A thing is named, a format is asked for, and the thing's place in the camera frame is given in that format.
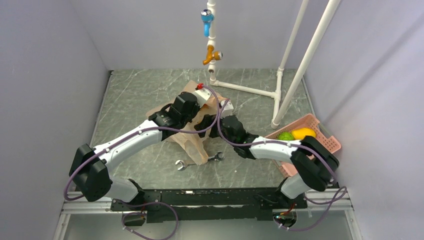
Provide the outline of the orange banana-print plastic bag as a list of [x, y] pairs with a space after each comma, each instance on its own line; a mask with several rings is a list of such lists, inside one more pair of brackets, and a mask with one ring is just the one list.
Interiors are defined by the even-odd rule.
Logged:
[[[185, 87], [180, 90], [177, 95], [181, 92], [194, 92], [195, 88], [197, 86], [197, 83], [195, 83], [193, 80], [190, 80]], [[217, 98], [219, 103], [221, 101], [226, 100], [225, 97], [221, 96], [220, 93], [216, 92]], [[175, 100], [175, 96], [170, 99], [169, 102], [161, 104], [157, 107], [154, 107], [153, 109], [149, 110], [145, 116], [149, 117], [153, 113], [159, 111], [162, 107], [164, 107], [166, 104], [173, 103]], [[200, 109], [200, 111], [197, 113], [196, 117], [192, 120], [192, 122], [188, 123], [183, 130], [187, 131], [195, 131], [194, 126], [197, 125], [202, 121], [204, 118], [204, 115], [216, 115], [217, 114], [217, 107], [216, 107], [216, 101], [215, 97], [213, 95], [210, 96], [207, 103]], [[180, 146], [181, 150], [184, 150], [187, 155], [189, 156], [189, 160], [195, 160], [198, 161], [200, 159], [207, 160], [209, 157], [205, 148], [204, 148], [204, 141], [209, 139], [210, 137], [205, 135], [205, 137], [200, 137], [197, 133], [196, 134], [188, 134], [188, 133], [176, 133], [170, 137], [168, 137], [165, 142], [169, 143], [176, 143]]]

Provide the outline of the green fake fruit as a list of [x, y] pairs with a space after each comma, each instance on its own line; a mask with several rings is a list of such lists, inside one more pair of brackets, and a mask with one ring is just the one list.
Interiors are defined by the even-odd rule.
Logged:
[[294, 136], [290, 133], [290, 132], [281, 132], [278, 136], [277, 136], [278, 140], [281, 141], [294, 141], [295, 138]]

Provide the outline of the yellow fake mango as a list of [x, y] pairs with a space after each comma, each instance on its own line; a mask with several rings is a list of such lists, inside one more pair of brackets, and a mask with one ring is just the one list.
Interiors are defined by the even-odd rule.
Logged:
[[292, 130], [290, 134], [293, 136], [294, 140], [303, 140], [305, 137], [308, 136], [315, 138], [317, 136], [316, 132], [308, 127]]

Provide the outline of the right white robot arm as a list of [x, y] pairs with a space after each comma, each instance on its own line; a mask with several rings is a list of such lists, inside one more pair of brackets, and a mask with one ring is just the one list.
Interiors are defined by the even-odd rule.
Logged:
[[221, 137], [232, 143], [233, 150], [244, 159], [270, 159], [292, 164], [297, 173], [283, 180], [275, 194], [276, 203], [289, 207], [295, 198], [309, 191], [323, 192], [338, 169], [339, 160], [315, 137], [301, 140], [269, 139], [247, 132], [234, 115], [215, 122], [215, 115], [205, 115], [194, 126], [197, 131], [211, 126], [210, 138]]

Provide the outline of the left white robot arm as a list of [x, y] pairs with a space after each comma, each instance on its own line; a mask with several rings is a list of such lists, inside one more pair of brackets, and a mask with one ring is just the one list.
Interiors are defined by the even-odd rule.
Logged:
[[182, 92], [154, 112], [142, 124], [118, 138], [90, 147], [80, 146], [74, 156], [69, 176], [88, 202], [102, 197], [119, 199], [131, 210], [144, 203], [145, 192], [132, 179], [112, 177], [110, 172], [144, 148], [160, 143], [191, 122], [211, 94], [205, 89]]

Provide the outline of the silver open-end wrench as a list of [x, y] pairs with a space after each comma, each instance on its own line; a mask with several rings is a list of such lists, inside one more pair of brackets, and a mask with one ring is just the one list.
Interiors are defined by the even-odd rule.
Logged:
[[177, 166], [178, 171], [183, 171], [188, 166], [191, 166], [191, 165], [202, 165], [202, 164], [205, 164], [205, 163], [210, 162], [210, 161], [220, 162], [220, 161], [223, 161], [224, 159], [225, 159], [224, 153], [219, 151], [215, 155], [209, 156], [207, 158], [207, 160], [202, 159], [202, 158], [200, 160], [190, 160], [190, 161], [184, 161], [184, 160], [179, 159], [175, 162], [175, 165]]

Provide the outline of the orange tap valve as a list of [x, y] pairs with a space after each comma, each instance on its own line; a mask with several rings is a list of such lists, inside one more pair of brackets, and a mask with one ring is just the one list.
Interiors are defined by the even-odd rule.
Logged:
[[220, 61], [222, 58], [223, 53], [221, 51], [215, 51], [215, 47], [213, 45], [208, 45], [206, 57], [205, 60], [202, 61], [202, 64], [205, 66], [211, 61]]

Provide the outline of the blue tap valve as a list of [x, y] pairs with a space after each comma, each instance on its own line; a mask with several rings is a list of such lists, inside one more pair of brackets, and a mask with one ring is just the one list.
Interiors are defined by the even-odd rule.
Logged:
[[214, 18], [215, 17], [210, 9], [204, 9], [201, 12], [201, 20], [203, 22], [203, 35], [205, 37], [210, 36], [210, 29]]

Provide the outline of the pink plastic basket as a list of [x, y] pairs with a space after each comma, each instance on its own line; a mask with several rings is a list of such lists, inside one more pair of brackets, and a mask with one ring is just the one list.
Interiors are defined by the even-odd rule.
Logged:
[[[342, 148], [340, 142], [332, 134], [328, 133], [320, 121], [311, 113], [306, 114], [292, 123], [272, 132], [267, 135], [266, 138], [276, 140], [278, 135], [282, 132], [291, 132], [301, 128], [314, 130], [316, 133], [316, 139], [332, 154]], [[273, 163], [284, 177], [291, 177], [297, 173], [292, 164], [278, 160], [273, 160]]]

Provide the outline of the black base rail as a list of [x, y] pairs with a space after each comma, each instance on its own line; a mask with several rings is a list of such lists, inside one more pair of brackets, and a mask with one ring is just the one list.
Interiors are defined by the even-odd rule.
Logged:
[[111, 211], [145, 211], [147, 223], [256, 219], [270, 221], [274, 214], [306, 209], [304, 194], [294, 200], [279, 199], [276, 187], [146, 189], [142, 200], [124, 205], [116, 198]]

